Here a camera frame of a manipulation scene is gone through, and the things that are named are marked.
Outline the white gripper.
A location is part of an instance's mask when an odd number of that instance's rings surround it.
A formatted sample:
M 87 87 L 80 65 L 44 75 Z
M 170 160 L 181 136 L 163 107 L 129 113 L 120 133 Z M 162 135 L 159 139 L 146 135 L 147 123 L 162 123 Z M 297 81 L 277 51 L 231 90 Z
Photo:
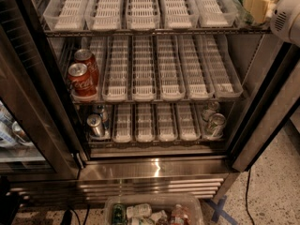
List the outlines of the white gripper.
M 255 23 L 264 23 L 272 14 L 272 33 L 300 46 L 300 0 L 243 0 L 243 7 Z

